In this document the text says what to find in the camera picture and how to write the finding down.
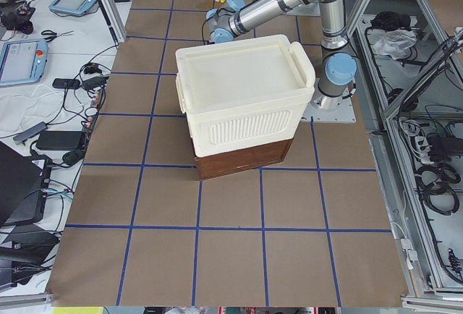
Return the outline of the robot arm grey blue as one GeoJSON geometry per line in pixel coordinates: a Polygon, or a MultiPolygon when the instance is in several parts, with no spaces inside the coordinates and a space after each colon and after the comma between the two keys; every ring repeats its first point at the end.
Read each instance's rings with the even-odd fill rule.
{"type": "Polygon", "coordinates": [[[349,43],[345,0],[227,0],[217,10],[206,15],[205,23],[212,43],[225,43],[250,32],[252,29],[287,14],[301,5],[318,3],[323,38],[323,74],[319,79],[311,104],[320,111],[334,111],[355,90],[346,94],[357,71],[357,63],[346,51],[349,43]]]}

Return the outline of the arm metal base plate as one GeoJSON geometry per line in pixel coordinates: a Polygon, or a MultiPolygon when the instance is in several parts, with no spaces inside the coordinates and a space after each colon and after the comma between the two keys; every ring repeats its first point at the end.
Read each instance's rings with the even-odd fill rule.
{"type": "Polygon", "coordinates": [[[320,78],[315,79],[313,99],[303,112],[301,122],[354,124],[357,119],[348,96],[349,86],[345,86],[341,96],[329,98],[319,91],[319,81],[320,78]]]}

